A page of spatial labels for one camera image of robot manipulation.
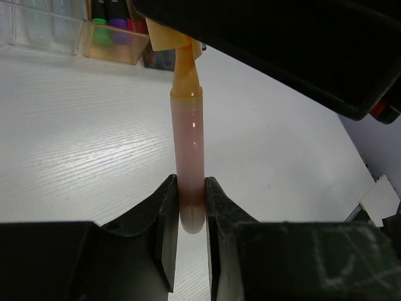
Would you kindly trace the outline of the orange glue tube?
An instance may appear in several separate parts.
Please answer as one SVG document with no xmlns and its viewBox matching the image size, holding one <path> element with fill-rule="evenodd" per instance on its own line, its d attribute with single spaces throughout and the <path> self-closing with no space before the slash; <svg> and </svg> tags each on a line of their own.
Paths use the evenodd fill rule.
<svg viewBox="0 0 401 301">
<path fill-rule="evenodd" d="M 196 234 L 205 220 L 204 116 L 192 45 L 175 50 L 170 108 L 180 220 L 186 232 Z"/>
</svg>

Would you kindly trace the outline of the orange eraser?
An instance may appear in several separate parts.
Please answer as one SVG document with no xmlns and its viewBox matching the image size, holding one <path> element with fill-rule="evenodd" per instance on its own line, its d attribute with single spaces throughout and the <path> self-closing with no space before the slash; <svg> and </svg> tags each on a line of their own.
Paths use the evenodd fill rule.
<svg viewBox="0 0 401 301">
<path fill-rule="evenodd" d="M 200 41 L 176 31 L 168 26 L 145 19 L 153 51 L 173 50 L 187 45 L 192 45 L 194 58 L 202 55 L 202 43 Z"/>
</svg>

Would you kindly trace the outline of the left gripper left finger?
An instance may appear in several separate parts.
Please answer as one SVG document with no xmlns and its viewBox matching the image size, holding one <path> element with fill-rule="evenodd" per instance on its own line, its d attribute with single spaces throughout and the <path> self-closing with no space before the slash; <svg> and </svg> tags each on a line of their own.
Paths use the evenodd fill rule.
<svg viewBox="0 0 401 301">
<path fill-rule="evenodd" d="M 177 178 L 98 226 L 1 224 L 2 300 L 167 300 L 174 289 Z"/>
</svg>

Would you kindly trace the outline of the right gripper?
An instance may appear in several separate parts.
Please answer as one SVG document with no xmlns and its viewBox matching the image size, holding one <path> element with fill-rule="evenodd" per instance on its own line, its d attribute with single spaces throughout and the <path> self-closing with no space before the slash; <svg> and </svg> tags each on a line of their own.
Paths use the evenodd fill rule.
<svg viewBox="0 0 401 301">
<path fill-rule="evenodd" d="M 134 1 L 142 16 L 211 46 L 353 120 L 400 116 L 399 1 Z"/>
</svg>

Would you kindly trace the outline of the pink highlighter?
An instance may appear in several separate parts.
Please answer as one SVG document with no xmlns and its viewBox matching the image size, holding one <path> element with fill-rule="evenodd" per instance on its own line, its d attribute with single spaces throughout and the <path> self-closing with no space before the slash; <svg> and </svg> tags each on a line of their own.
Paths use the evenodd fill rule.
<svg viewBox="0 0 401 301">
<path fill-rule="evenodd" d="M 143 18 L 127 18 L 128 30 L 141 34 L 148 34 L 146 22 Z"/>
</svg>

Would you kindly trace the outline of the purple highlighter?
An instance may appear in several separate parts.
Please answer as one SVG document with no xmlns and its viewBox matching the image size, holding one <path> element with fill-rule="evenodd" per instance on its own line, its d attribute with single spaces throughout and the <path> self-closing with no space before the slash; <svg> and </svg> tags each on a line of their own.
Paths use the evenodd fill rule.
<svg viewBox="0 0 401 301">
<path fill-rule="evenodd" d="M 129 30 L 129 12 L 126 1 L 106 0 L 105 9 L 107 15 L 107 24 L 114 28 Z M 129 45 L 131 37 L 122 31 L 112 30 L 112 40 L 118 45 Z"/>
</svg>

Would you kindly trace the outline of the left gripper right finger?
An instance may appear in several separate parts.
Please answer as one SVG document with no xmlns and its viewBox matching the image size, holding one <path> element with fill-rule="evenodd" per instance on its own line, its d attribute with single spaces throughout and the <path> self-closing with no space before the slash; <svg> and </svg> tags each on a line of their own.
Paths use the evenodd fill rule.
<svg viewBox="0 0 401 301">
<path fill-rule="evenodd" d="M 377 227 L 260 222 L 206 179 L 213 300 L 399 300 L 400 215 Z"/>
</svg>

